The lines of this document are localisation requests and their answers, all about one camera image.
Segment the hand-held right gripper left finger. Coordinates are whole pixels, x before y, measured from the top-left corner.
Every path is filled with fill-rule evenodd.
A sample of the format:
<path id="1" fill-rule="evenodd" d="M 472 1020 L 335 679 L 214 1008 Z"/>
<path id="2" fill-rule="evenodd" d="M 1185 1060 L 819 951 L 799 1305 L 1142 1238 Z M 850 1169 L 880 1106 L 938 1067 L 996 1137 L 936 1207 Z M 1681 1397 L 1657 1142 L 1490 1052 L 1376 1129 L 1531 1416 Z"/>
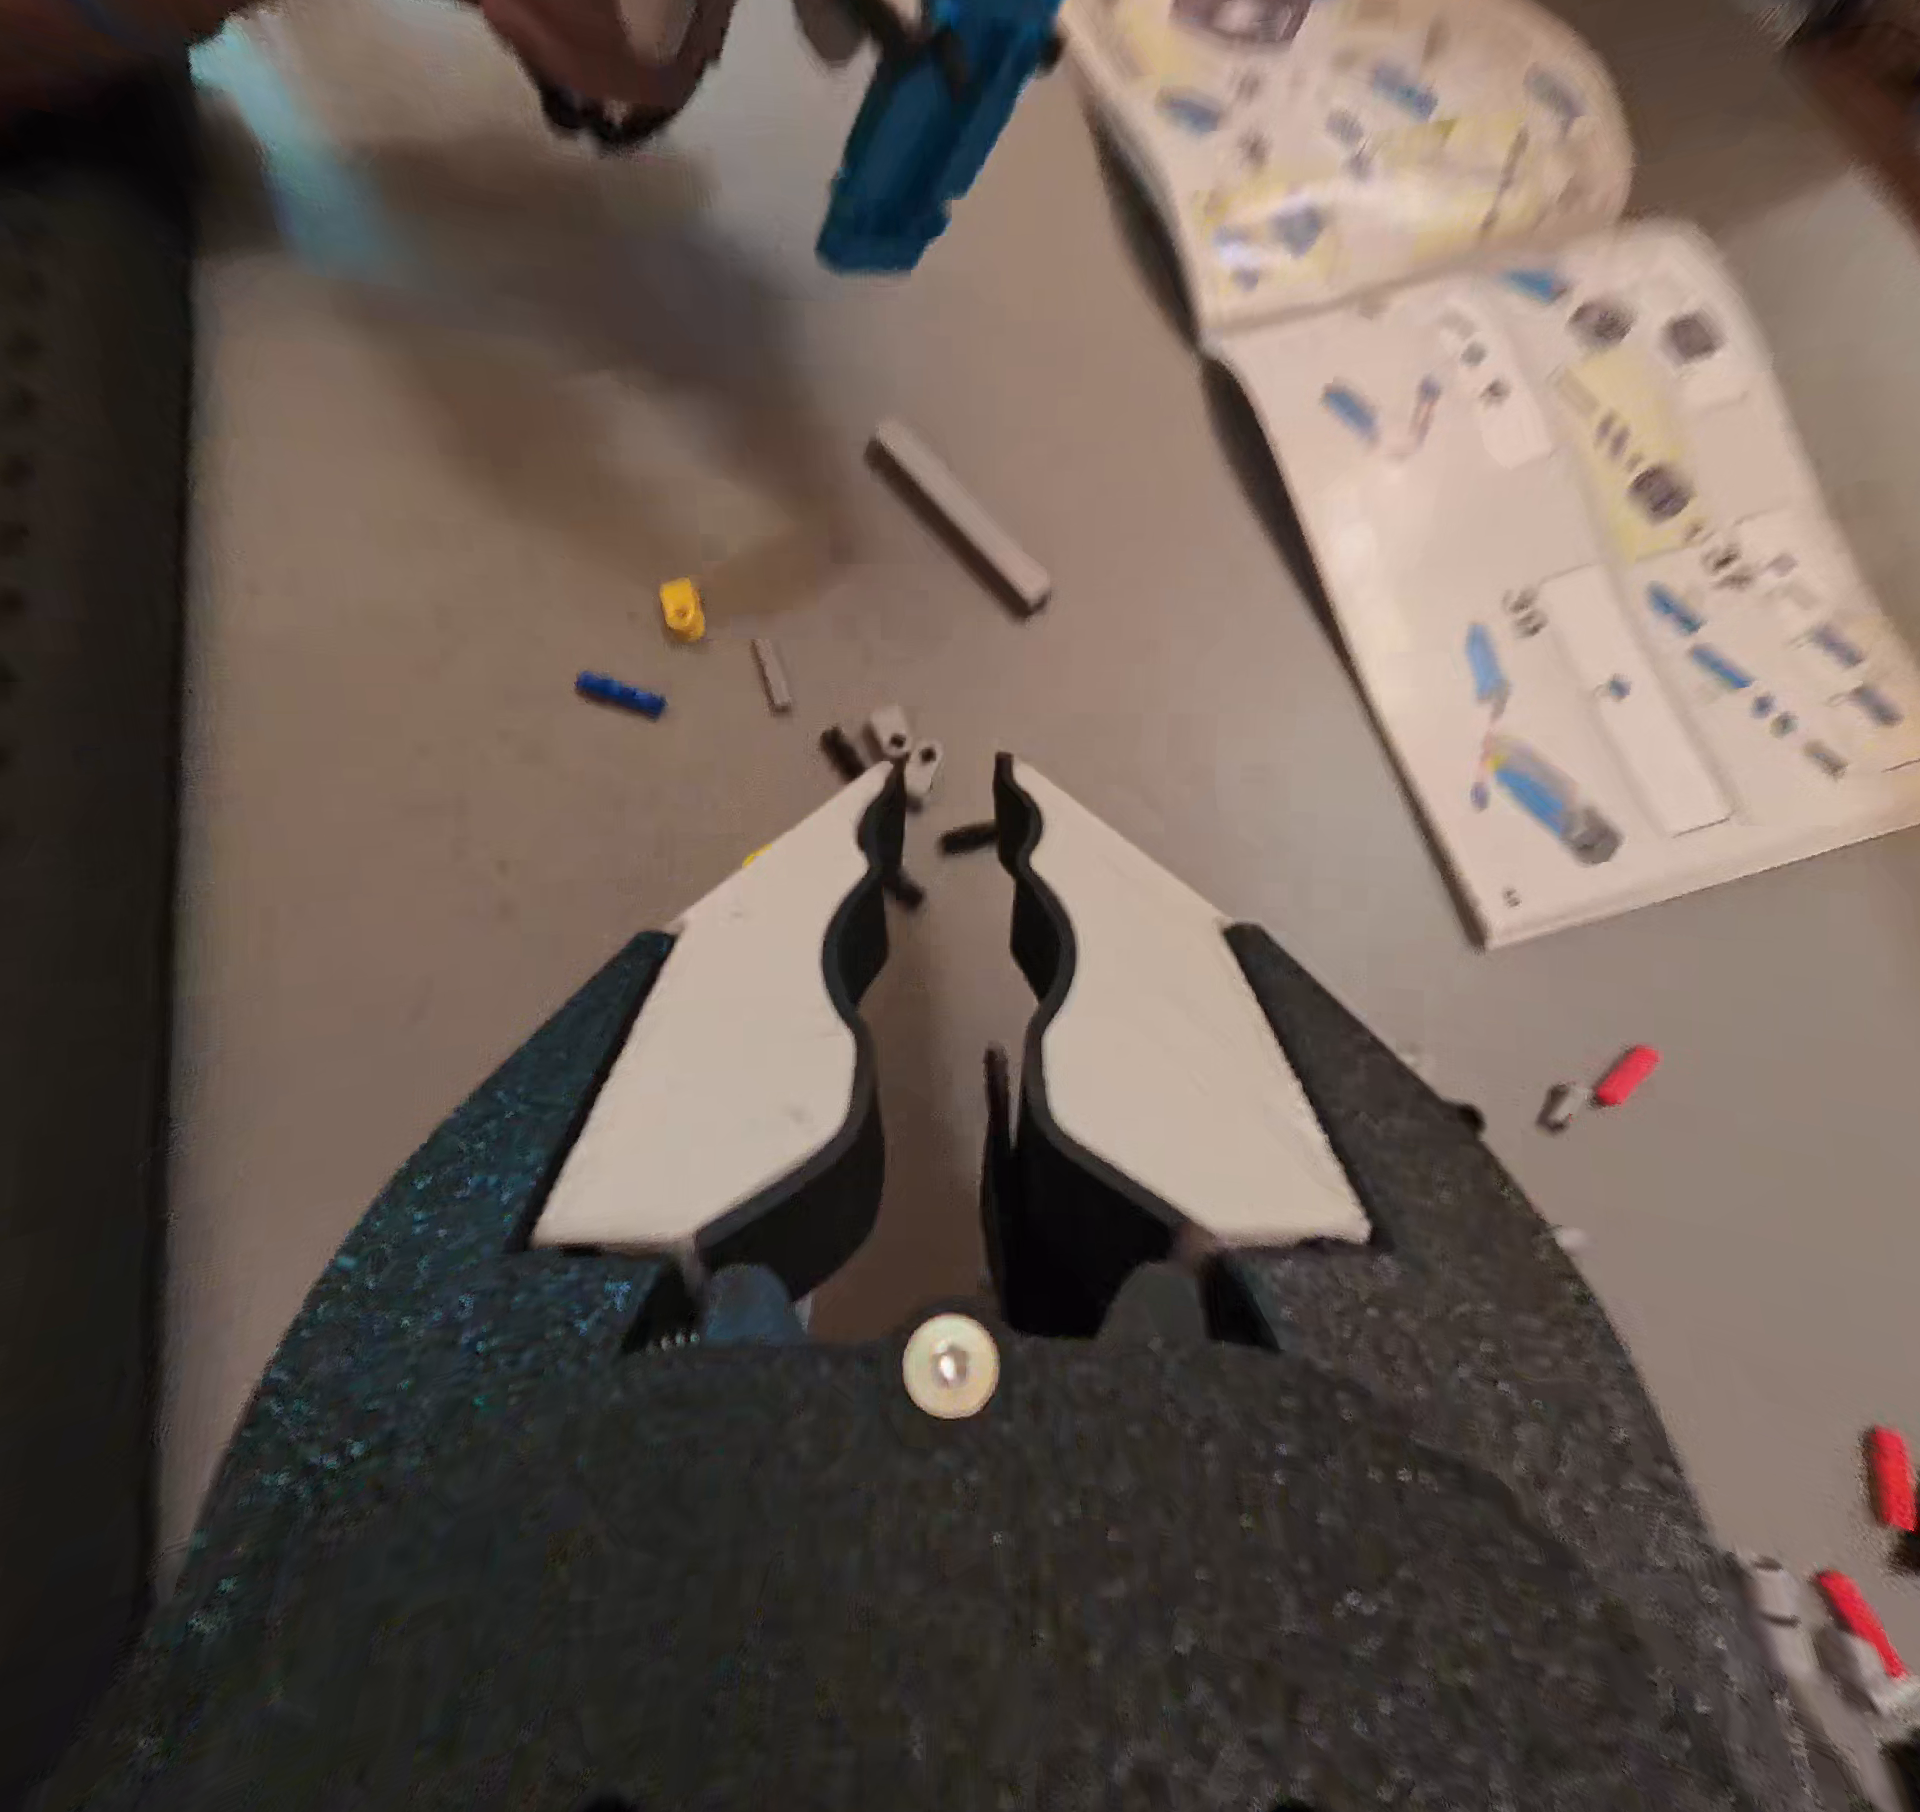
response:
<path id="1" fill-rule="evenodd" d="M 657 1255 L 686 1279 L 835 1278 L 883 1191 L 876 1039 L 889 960 L 880 872 L 900 863 L 898 769 L 867 774 L 669 928 L 532 1223 L 535 1247 Z"/>

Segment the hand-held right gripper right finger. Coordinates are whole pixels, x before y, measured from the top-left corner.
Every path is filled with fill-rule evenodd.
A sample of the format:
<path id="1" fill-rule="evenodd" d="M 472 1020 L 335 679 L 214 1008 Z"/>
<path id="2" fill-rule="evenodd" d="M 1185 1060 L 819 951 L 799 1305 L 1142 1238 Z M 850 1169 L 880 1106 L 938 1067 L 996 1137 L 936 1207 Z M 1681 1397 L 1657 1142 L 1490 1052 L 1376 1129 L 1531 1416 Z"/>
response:
<path id="1" fill-rule="evenodd" d="M 1229 914 L 1017 753 L 996 755 L 993 807 L 1033 999 L 991 1164 L 1007 1303 L 1109 1305 L 1183 1252 L 1368 1246 Z"/>

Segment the blue block piece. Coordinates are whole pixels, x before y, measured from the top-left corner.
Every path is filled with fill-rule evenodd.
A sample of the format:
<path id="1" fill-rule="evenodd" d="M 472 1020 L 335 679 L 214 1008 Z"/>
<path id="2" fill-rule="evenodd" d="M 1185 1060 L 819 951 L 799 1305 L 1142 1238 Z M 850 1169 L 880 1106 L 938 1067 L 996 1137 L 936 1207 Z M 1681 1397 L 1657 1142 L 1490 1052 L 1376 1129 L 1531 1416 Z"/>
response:
<path id="1" fill-rule="evenodd" d="M 1021 93 L 1063 54 L 1066 0 L 837 0 L 878 48 L 817 242 L 839 272 L 908 272 L 947 231 Z"/>

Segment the grey beam piece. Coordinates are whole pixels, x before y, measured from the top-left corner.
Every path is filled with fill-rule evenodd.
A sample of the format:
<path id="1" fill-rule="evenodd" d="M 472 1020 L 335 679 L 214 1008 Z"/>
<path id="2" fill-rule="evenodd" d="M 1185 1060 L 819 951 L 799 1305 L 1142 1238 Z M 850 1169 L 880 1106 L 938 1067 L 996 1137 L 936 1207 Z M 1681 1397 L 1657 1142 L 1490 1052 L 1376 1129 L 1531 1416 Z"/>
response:
<path id="1" fill-rule="evenodd" d="M 1031 619 L 1045 610 L 1051 572 L 918 431 L 895 417 L 880 419 L 869 443 L 869 466 L 1013 615 Z"/>

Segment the pile of building block pieces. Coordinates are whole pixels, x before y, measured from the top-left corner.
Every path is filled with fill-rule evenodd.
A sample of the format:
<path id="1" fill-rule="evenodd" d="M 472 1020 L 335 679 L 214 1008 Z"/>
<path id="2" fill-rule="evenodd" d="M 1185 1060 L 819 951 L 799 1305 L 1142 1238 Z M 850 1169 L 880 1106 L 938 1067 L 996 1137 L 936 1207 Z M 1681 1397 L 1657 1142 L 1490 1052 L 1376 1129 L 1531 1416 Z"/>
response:
<path id="1" fill-rule="evenodd" d="M 1853 1440 L 1859 1566 L 1737 1550 L 1732 1571 L 1788 1726 L 1838 1807 L 1918 1806 L 1916 1421 L 1872 1415 Z"/>

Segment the grey desk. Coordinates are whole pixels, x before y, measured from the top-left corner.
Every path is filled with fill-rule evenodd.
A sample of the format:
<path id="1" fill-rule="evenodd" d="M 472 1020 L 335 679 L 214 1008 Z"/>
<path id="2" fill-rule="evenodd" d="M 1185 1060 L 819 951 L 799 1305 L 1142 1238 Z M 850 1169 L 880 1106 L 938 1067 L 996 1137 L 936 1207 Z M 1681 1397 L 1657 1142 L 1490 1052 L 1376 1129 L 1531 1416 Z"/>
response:
<path id="1" fill-rule="evenodd" d="M 1358 1807 L 1306 1708 L 1416 1705 L 1408 1803 L 1521 1741 L 1620 1776 L 1615 1702 L 1708 1705 L 1679 1599 L 1573 1543 L 1602 1385 L 1414 1438 L 1271 1351 L 1045 1351 L 987 1442 L 883 1405 L 883 1335 L 981 1263 L 976 1054 L 1019 1027 L 993 862 L 889 912 L 887 1185 L 822 1340 L 625 1348 L 648 1272 L 488 1247 L 405 1318 L 332 1263 L 467 1088 L 828 793 L 767 714 L 924 695 L 963 807 L 1031 750 L 1493 1101 L 1572 1219 L 1710 1520 L 1859 1566 L 1850 1446 L 1916 1421 L 1916 847 L 1478 958 L 1338 658 L 1253 419 L 1071 98 L 904 288 L 777 206 L 841 88 L 751 0 L 685 159 L 541 155 L 433 0 L 286 0 L 205 56 L 163 1556 L 165 1807 Z M 869 466 L 895 417 L 1053 576 L 1013 615 Z M 707 636 L 659 622 L 698 579 Z M 578 671 L 666 695 L 589 704 Z M 1620 1108 L 1540 1125 L 1621 1049 Z"/>

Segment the instruction booklet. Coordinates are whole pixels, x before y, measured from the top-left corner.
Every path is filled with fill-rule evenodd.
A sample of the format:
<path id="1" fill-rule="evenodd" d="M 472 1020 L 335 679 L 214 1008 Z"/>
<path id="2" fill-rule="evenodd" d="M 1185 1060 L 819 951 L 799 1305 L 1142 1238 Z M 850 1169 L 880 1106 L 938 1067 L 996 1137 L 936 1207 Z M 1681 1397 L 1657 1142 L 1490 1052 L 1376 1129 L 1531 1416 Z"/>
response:
<path id="1" fill-rule="evenodd" d="M 1916 658 L 1573 23 L 1064 17 L 1485 945 L 1916 826 Z"/>

